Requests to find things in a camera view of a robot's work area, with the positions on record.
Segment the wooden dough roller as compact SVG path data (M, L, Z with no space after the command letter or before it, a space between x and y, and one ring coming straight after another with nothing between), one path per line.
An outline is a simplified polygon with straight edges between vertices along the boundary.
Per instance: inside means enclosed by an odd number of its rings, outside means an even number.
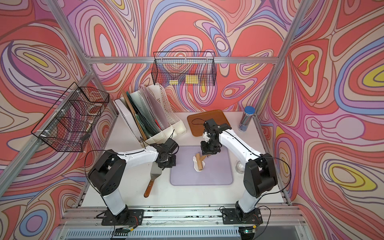
M195 155L195 160L196 160L196 170L197 171L202 171L204 169L204 166L205 166L205 158L207 157L207 155L201 155L200 153L197 153Z

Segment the purple cutting board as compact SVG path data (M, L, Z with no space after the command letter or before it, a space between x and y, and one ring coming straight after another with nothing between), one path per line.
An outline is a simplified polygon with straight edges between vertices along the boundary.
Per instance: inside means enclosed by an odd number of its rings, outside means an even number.
M233 183L229 151L208 157L202 156L200 146L181 146L176 154L176 165L171 169L173 186L218 186Z

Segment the white dough piece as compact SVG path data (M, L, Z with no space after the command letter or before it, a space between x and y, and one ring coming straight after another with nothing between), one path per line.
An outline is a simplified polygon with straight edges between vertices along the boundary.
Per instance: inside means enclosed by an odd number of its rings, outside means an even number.
M204 167L205 167L205 162L202 161L201 159L197 159L196 156L193 157L193 162L194 162L194 169L197 172L201 172Z

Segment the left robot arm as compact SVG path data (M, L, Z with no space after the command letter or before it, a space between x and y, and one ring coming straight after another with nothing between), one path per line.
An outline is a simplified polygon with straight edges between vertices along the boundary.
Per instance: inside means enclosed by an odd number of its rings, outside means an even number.
M125 170L150 163L153 165L151 176L158 177L164 169L176 165L178 150L179 145L172 138L167 139L163 144L150 144L135 151L103 150L102 156L89 170L87 179L99 192L112 216L127 215L128 206L119 190Z

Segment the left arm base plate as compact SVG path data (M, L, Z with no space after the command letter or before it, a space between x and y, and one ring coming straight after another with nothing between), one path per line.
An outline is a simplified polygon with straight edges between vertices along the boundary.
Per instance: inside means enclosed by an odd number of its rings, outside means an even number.
M124 209L115 216L107 209L102 218L102 226L140 226L143 218L144 210Z

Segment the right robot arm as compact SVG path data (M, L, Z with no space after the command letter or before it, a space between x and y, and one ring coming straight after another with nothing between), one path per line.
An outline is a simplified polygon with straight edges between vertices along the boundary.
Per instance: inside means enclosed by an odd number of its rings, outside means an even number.
M215 155L221 151L221 147L226 147L244 167L245 192L236 202L236 209L241 214L252 212L262 196L278 184L274 158L253 149L228 124L218 125L210 119L203 126L202 154Z

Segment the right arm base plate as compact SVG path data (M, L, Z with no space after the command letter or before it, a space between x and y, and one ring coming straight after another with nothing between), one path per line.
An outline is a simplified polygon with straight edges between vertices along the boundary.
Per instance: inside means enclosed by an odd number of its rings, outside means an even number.
M259 226L263 223L262 214L259 208L255 208L249 213L243 213L241 209L219 208L222 214L224 225L246 225L252 224Z

